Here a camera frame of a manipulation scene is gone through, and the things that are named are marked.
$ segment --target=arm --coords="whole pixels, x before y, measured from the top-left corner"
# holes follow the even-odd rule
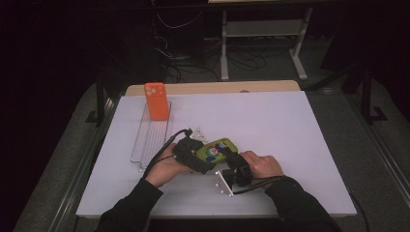
[[[148,216],[162,196],[158,188],[182,172],[192,171],[172,157],[171,144],[158,158],[145,179],[139,180],[132,192],[102,214],[96,231],[143,231]]]
[[[272,157],[259,157],[254,152],[245,152],[242,157],[249,163],[255,179],[284,176],[278,161]],[[305,192],[291,178],[283,178],[265,187],[277,207],[289,231],[341,231],[315,197]]]

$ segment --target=green toy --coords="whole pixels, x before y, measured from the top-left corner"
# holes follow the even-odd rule
[[[208,162],[222,162],[226,160],[226,156],[222,153],[222,149],[229,147],[232,152],[238,152],[238,148],[228,138],[221,138],[214,142],[205,144],[202,148],[196,151],[196,155]]]

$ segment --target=hand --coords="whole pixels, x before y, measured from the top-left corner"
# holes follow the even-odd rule
[[[278,161],[273,156],[259,157],[253,151],[247,151],[240,155],[249,164],[253,178],[263,179],[284,175]]]
[[[175,147],[175,143],[169,145],[168,148],[163,151],[163,153],[158,157],[158,161],[148,173],[145,178],[146,181],[151,183],[153,186],[159,188],[164,184],[170,182],[179,173],[183,172],[193,172],[192,169],[175,160],[172,157],[172,150]]]

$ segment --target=black jacket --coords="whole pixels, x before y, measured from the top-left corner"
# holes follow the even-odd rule
[[[275,182],[265,193],[277,206],[283,231],[341,231],[316,198],[293,179]],[[161,196],[158,188],[141,179],[127,197],[102,214],[97,231],[143,231],[151,210]]]

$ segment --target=white tabletop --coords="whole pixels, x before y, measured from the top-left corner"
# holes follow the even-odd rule
[[[356,215],[306,94],[294,92],[171,95],[173,132],[200,127],[210,141],[228,137],[239,151],[273,155],[284,173],[314,195],[333,217]],[[77,214],[99,217],[127,196],[142,173],[130,162],[145,97],[123,97],[82,196]],[[184,174],[161,188],[153,218],[266,218],[278,215],[262,190],[229,197],[206,175]]]

